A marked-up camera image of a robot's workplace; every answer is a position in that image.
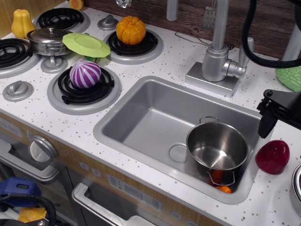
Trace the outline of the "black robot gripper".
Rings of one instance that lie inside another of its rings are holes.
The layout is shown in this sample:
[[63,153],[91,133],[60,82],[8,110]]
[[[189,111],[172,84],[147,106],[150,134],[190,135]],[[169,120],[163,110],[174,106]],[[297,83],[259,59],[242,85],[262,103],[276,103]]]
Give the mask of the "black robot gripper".
[[257,107],[262,115],[258,127],[258,134],[261,138],[266,138],[270,134],[278,120],[297,129],[301,128],[300,92],[267,89],[263,96]]

